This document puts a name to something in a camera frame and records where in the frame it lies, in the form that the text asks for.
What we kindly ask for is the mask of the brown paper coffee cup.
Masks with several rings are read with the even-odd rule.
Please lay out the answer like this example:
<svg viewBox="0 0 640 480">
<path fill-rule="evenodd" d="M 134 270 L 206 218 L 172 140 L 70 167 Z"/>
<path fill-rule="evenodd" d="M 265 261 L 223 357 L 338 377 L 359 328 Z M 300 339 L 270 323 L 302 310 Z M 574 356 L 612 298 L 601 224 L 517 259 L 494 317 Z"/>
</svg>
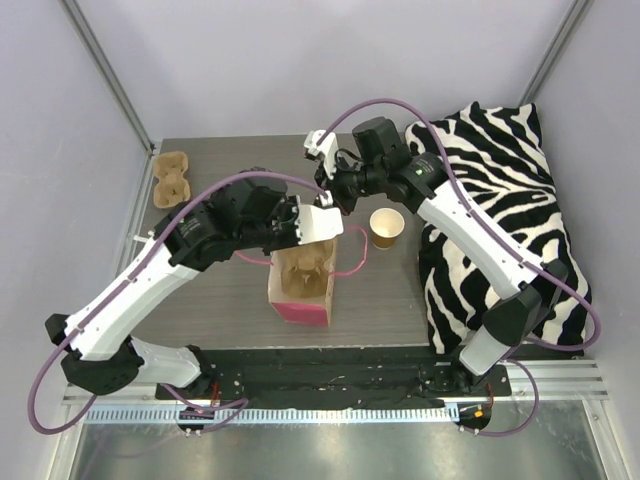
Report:
<svg viewBox="0 0 640 480">
<path fill-rule="evenodd" d="M 380 250 L 391 248 L 405 229 L 403 215 L 392 208 L 375 210 L 369 218 L 373 245 Z"/>
</svg>

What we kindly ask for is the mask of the paper cakes bag pink handles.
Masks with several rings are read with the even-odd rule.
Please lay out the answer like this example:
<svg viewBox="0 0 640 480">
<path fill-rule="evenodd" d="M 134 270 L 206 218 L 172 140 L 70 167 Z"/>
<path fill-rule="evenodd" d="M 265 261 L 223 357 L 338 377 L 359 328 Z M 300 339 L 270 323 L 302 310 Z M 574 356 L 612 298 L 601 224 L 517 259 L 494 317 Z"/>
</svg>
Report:
<svg viewBox="0 0 640 480">
<path fill-rule="evenodd" d="M 336 269 L 337 241 L 316 242 L 271 253 L 268 260 L 259 260 L 241 252 L 242 260 L 267 266 L 267 296 L 272 308 L 286 322 L 327 327 L 331 324 L 335 280 L 356 274 L 368 259 L 368 233 L 360 226 L 349 226 L 348 232 L 363 236 L 363 253 L 352 269 Z"/>
</svg>

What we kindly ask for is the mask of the brown pulp cup carrier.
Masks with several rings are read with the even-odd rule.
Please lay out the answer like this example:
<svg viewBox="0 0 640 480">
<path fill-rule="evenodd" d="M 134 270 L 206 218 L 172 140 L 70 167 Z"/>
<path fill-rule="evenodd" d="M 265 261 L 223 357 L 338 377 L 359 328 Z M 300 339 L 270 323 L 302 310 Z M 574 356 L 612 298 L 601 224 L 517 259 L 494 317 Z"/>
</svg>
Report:
<svg viewBox="0 0 640 480">
<path fill-rule="evenodd" d="M 283 293 L 301 299 L 324 296 L 329 278 L 326 262 L 332 253 L 330 241 L 280 250 Z"/>
</svg>

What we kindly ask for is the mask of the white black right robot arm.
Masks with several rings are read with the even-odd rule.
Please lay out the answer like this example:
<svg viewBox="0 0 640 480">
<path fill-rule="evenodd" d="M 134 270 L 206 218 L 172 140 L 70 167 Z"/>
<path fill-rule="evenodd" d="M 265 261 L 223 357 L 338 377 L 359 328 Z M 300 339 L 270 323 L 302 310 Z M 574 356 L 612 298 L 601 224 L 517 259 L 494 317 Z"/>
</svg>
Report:
<svg viewBox="0 0 640 480">
<path fill-rule="evenodd" d="M 483 273 L 499 300 L 463 347 L 451 371 L 457 391 L 472 395 L 488 381 L 488 372 L 518 347 L 553 310 L 568 269 L 558 259 L 546 263 L 519 244 L 446 173 L 431 153 L 412 154 L 395 124 L 376 117 L 352 132 L 358 163 L 339 157 L 337 137 L 325 130 L 308 134 L 307 158 L 319 163 L 318 185 L 330 191 L 342 212 L 358 199 L 385 194 L 444 233 Z"/>
</svg>

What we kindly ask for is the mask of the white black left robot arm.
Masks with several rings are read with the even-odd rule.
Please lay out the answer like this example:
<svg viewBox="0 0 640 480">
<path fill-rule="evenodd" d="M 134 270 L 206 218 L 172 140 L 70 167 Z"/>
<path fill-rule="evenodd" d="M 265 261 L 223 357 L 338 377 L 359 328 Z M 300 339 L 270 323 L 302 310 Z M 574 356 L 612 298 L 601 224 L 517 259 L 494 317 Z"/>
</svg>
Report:
<svg viewBox="0 0 640 480">
<path fill-rule="evenodd" d="M 254 168 L 175 207 L 140 253 L 93 301 L 45 322 L 66 380 L 104 396 L 133 383 L 168 384 L 205 397 L 214 373 L 200 348 L 166 347 L 133 336 L 135 327 L 174 291 L 235 252 L 266 253 L 300 243 L 294 177 Z"/>
</svg>

